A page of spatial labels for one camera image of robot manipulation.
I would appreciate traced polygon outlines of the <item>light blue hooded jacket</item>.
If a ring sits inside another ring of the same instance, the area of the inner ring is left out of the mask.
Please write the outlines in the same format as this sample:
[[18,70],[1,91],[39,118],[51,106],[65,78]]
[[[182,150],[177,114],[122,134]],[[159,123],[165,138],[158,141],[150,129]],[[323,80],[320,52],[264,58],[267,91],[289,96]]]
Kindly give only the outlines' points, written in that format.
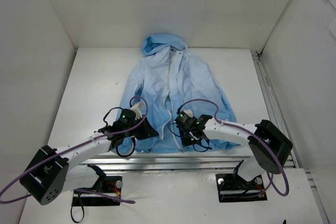
[[173,121],[181,106],[196,117],[213,115],[218,111],[222,120],[236,122],[233,109],[223,89],[213,78],[208,64],[189,51],[187,43],[171,34],[146,37],[141,47],[144,57],[128,76],[120,107],[129,107],[130,99],[139,97],[148,103],[147,120],[158,132],[158,137],[137,141],[126,139],[122,152],[178,153],[192,151],[184,147]]

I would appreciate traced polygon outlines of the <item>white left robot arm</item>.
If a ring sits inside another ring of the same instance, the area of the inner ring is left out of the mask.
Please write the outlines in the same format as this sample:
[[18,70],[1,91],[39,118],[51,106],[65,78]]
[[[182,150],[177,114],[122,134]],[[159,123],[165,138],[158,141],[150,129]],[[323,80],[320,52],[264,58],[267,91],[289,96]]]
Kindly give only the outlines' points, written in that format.
[[116,150],[126,138],[135,144],[137,140],[158,135],[138,109],[123,109],[113,124],[106,124],[78,145],[40,148],[19,182],[43,206],[65,191],[101,193],[107,182],[105,172],[97,165],[84,162]]

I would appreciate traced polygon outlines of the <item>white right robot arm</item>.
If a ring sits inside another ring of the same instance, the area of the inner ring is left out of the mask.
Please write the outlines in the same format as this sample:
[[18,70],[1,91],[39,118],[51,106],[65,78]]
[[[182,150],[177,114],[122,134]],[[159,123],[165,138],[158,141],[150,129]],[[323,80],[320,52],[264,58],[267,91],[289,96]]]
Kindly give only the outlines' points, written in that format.
[[281,174],[293,147],[292,142],[268,120],[257,124],[220,123],[210,115],[196,118],[183,111],[175,118],[175,123],[183,144],[218,140],[250,148],[253,156],[238,165],[232,175],[233,184],[238,188],[245,188],[265,172]]

